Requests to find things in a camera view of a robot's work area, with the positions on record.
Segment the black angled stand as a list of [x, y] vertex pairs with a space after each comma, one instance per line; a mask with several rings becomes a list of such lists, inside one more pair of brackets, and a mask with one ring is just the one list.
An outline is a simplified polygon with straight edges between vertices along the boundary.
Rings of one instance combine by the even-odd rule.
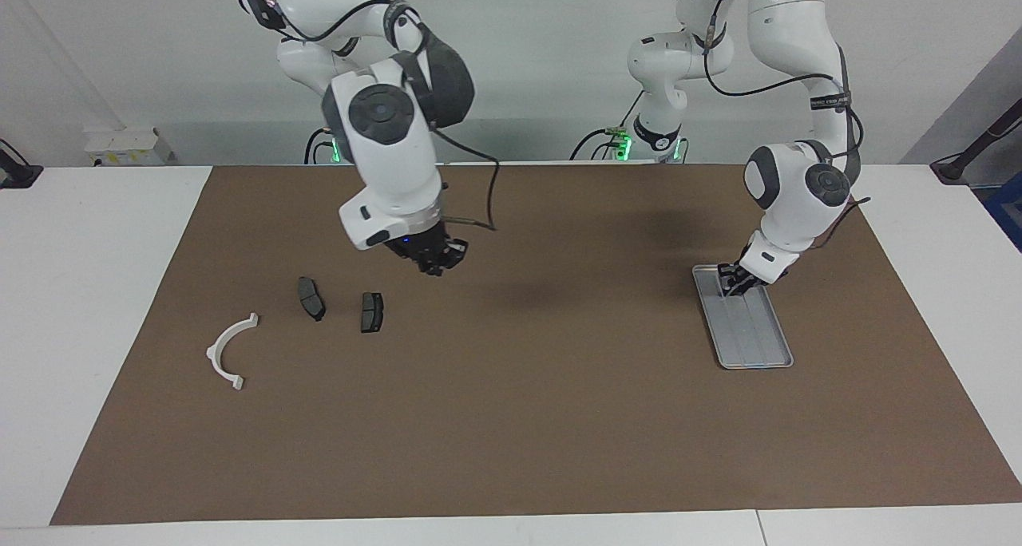
[[1001, 113], [977, 139], [975, 139], [966, 149], [953, 156], [945, 156], [932, 161], [929, 164], [930, 170], [934, 172], [936, 178], [945, 185], [964, 185], [968, 182], [964, 178], [966, 168], [981, 155], [987, 148], [1008, 137], [1014, 130], [1022, 125], [1022, 97], [1014, 102], [1014, 105]]

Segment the brown table mat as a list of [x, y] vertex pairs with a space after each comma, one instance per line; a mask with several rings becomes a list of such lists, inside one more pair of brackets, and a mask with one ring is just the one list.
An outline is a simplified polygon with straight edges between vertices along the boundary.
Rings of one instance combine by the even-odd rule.
[[[353, 168], [217, 168], [52, 524], [1022, 502], [861, 212], [769, 289], [792, 367], [719, 367], [691, 270], [759, 222], [742, 175], [507, 168], [437, 278], [353, 248]], [[252, 312], [236, 392], [205, 351]]]

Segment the elongated grey brake pad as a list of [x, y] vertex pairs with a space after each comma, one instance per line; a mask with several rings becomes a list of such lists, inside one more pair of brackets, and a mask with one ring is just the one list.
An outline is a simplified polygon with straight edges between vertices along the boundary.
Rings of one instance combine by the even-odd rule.
[[300, 277], [297, 280], [297, 295], [299, 295], [304, 312], [315, 321], [322, 321], [327, 312], [327, 307], [319, 292], [316, 281], [309, 277]]

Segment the white semicircular bracket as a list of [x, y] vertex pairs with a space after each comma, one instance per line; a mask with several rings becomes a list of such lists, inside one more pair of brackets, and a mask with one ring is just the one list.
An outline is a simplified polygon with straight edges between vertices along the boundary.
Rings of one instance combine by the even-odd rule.
[[220, 378], [227, 380], [227, 382], [229, 382], [230, 385], [236, 390], [236, 392], [240, 392], [244, 389], [244, 378], [237, 373], [227, 371], [223, 364], [224, 352], [228, 343], [233, 340], [235, 336], [248, 329], [256, 328], [258, 325], [259, 314], [252, 312], [246, 319], [235, 322], [220, 332], [218, 338], [216, 338], [216, 340], [213, 342], [205, 351], [205, 356], [207, 356], [207, 360], [210, 360], [212, 370], [214, 370], [216, 375], [220, 376]]

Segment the silver metal tray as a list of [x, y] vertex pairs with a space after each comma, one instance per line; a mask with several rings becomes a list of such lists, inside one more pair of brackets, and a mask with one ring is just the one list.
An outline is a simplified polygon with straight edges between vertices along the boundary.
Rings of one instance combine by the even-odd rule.
[[782, 369], [792, 367], [794, 357], [782, 333], [766, 288], [744, 295], [725, 295], [718, 269], [696, 265], [692, 269], [702, 314], [713, 350], [727, 370]]

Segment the blue crate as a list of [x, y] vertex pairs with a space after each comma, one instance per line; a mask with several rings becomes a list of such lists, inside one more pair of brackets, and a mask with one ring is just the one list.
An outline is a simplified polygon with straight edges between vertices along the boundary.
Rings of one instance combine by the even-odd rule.
[[983, 200], [983, 208], [994, 219], [1008, 240], [1022, 254], [1022, 172], [1001, 185]]

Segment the white power strip box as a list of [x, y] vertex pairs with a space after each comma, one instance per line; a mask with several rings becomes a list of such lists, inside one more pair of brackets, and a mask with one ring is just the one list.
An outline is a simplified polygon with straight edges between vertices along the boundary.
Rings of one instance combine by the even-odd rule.
[[102, 165], [173, 165], [178, 156], [156, 128], [125, 128], [85, 133], [85, 153], [94, 167]]

